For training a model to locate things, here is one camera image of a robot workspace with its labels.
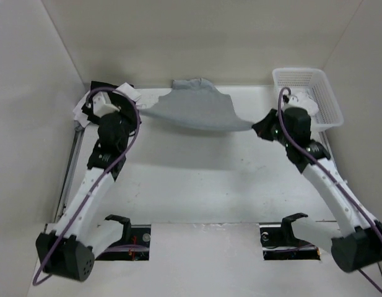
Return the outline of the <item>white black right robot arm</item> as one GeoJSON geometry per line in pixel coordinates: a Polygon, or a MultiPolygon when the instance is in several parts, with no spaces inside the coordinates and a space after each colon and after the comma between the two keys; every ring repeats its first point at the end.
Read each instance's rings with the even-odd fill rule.
{"type": "Polygon", "coordinates": [[[346,273],[381,262],[382,222],[355,197],[324,146],[311,138],[306,110],[272,109],[252,128],[259,138],[284,146],[289,161],[318,191],[339,226],[339,231],[331,231],[308,215],[296,213],[282,219],[281,240],[289,245],[305,241],[322,248],[346,273]]]}

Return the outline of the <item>grey tank top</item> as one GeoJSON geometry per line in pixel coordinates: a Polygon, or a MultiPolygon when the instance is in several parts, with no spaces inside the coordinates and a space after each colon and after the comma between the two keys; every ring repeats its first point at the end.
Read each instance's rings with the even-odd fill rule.
{"type": "Polygon", "coordinates": [[[238,117],[230,95],[221,93],[207,79],[174,80],[171,92],[150,108],[139,111],[150,118],[202,131],[241,132],[253,123],[238,117]]]}

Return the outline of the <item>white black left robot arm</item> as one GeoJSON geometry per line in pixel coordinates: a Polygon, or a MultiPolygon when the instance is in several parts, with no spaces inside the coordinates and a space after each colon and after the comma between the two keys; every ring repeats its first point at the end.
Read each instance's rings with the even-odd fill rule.
{"type": "Polygon", "coordinates": [[[98,139],[75,197],[52,230],[38,235],[35,245],[40,266],[33,278],[35,286],[42,283],[41,273],[83,282],[95,260],[113,243],[123,247],[131,241],[128,218],[109,214],[100,223],[92,220],[135,143],[141,125],[139,112],[128,96],[107,91],[89,95],[85,110],[97,120],[98,139]]]}

